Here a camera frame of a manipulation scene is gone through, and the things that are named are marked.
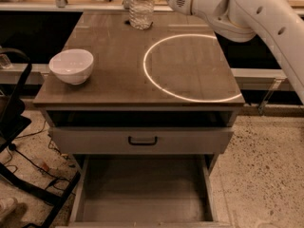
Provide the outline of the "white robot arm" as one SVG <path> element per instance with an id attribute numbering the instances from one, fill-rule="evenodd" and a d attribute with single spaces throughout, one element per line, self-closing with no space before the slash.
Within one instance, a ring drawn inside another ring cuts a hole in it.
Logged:
<path id="1" fill-rule="evenodd" d="M 304 21 L 286 0 L 166 1 L 172 10 L 203 19 L 231 41 L 259 36 L 304 102 Z"/>

